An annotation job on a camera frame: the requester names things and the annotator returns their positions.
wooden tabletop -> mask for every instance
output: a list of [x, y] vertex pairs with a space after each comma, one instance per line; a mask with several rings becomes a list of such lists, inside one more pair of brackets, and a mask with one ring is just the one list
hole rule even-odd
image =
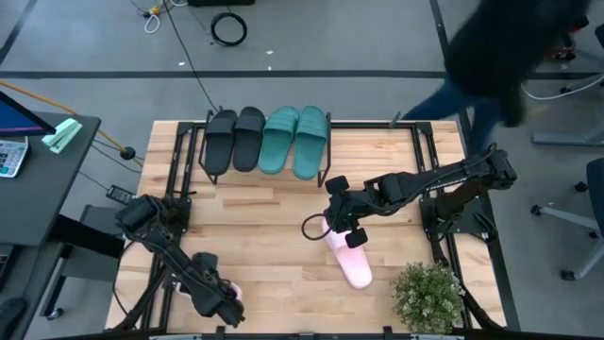
[[[139, 195], [164, 195], [177, 123], [155, 122]], [[432, 125], [440, 163], [461, 160], [456, 123]], [[423, 137], [422, 141], [429, 164]], [[182, 160], [187, 144], [185, 139]], [[360, 189], [367, 179], [400, 171], [417, 172], [407, 130], [332, 130], [329, 178], [345, 175], [351, 188]], [[361, 220], [369, 236], [364, 250], [374, 280], [368, 288], [355, 290], [327, 243], [308, 241], [300, 232], [304, 218], [328, 205], [329, 195], [325, 188], [317, 188], [316, 179], [298, 180], [289, 169], [276, 176], [259, 170], [247, 174], [229, 170], [213, 186], [195, 162], [191, 190], [197, 194], [192, 196], [191, 224], [182, 239], [183, 250], [190, 255], [200, 251], [218, 255], [221, 277], [243, 289], [246, 320], [227, 332], [382, 332], [389, 325], [395, 332], [409, 331], [392, 312], [389, 281], [408, 263], [432, 262], [417, 201], [393, 216]], [[319, 219], [312, 221], [309, 233], [320, 234], [319, 223]], [[458, 234], [455, 239], [465, 285], [493, 320], [505, 324], [487, 246], [469, 235]], [[116, 291], [127, 309], [147, 285], [151, 259], [152, 254], [141, 245], [132, 246], [122, 259]], [[157, 325], [160, 302], [156, 298], [152, 325]], [[107, 327], [123, 317], [113, 300]], [[217, 316], [201, 317], [188, 299], [174, 294], [169, 332], [215, 332], [217, 325], [223, 325]]]

green plant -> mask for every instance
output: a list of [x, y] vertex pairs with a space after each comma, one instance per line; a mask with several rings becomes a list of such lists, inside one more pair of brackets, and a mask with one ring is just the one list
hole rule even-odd
[[465, 292], [448, 267], [411, 263], [391, 285], [394, 312], [413, 332], [447, 334], [461, 325]]

blue jeans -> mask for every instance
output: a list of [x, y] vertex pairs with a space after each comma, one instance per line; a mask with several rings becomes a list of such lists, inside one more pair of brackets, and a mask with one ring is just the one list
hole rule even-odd
[[446, 78], [445, 84], [430, 98], [407, 113], [405, 120], [439, 120], [469, 107], [474, 107], [474, 124], [470, 133], [468, 153], [482, 151], [493, 128], [502, 119], [501, 105], [493, 98], [464, 93]]

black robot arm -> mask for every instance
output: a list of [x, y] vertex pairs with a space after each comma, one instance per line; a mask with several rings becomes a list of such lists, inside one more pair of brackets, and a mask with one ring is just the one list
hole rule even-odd
[[187, 288], [195, 310], [202, 316], [218, 314], [228, 325], [237, 327], [243, 305], [228, 280], [220, 278], [215, 263], [193, 261], [174, 241], [183, 227], [183, 213], [177, 199], [143, 195], [116, 214], [126, 237], [139, 242], [157, 255], [165, 267]]
[[435, 216], [443, 221], [454, 221], [463, 205], [474, 197], [491, 189], [508, 189], [516, 178], [506, 152], [497, 150], [492, 144], [480, 155], [438, 169], [419, 174], [391, 173], [366, 180], [360, 191], [347, 190], [344, 176], [328, 180], [326, 186], [331, 198], [324, 215], [332, 230], [351, 230], [346, 235], [346, 242], [349, 247], [358, 247], [367, 242], [365, 231], [358, 228], [360, 218], [373, 214], [392, 215], [418, 196], [462, 183], [452, 193], [434, 199]]

chair wheel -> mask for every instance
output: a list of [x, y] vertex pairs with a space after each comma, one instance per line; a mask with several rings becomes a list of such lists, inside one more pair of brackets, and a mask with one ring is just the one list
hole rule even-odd
[[538, 205], [534, 205], [530, 208], [530, 213], [534, 214], [535, 216], [541, 216], [541, 206]]
[[60, 318], [64, 313], [65, 313], [65, 311], [63, 311], [62, 308], [55, 307], [55, 309], [53, 310], [53, 313], [51, 313], [49, 316], [47, 316], [46, 320], [48, 320], [48, 321], [56, 320], [56, 319]]
[[585, 182], [581, 181], [577, 183], [577, 185], [575, 185], [575, 190], [577, 190], [577, 192], [579, 193], [585, 193], [587, 189], [589, 189], [589, 187], [587, 186], [587, 184], [585, 184]]
[[574, 281], [575, 280], [575, 273], [572, 272], [572, 271], [570, 271], [570, 270], [561, 270], [560, 271], [560, 277], [564, 281]]

